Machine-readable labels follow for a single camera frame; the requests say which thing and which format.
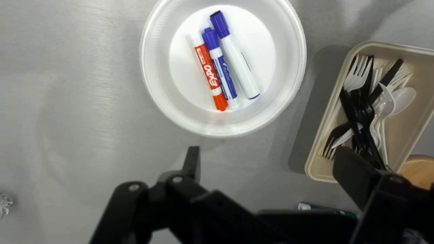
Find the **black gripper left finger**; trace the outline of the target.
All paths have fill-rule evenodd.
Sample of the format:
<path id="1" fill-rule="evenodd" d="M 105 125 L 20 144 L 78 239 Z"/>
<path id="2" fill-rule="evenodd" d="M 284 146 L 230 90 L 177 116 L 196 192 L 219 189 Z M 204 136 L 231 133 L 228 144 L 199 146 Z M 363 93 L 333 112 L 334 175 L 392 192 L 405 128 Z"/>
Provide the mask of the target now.
<path id="1" fill-rule="evenodd" d="M 169 230 L 182 244 L 254 244 L 250 215 L 219 192 L 200 185 L 201 148 L 190 147 L 181 170 L 120 185 L 90 244 L 151 244 Z"/>

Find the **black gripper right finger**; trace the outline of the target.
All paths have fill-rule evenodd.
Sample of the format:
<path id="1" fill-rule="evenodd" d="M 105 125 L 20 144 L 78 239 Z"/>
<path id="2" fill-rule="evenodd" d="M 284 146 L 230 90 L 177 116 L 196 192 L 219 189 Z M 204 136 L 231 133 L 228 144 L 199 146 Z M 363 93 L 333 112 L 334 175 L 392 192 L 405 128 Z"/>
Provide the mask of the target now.
<path id="1" fill-rule="evenodd" d="M 405 244 L 411 235 L 434 243 L 434 190 L 373 167 L 353 150 L 340 147 L 333 175 L 363 211 L 350 244 Z"/>

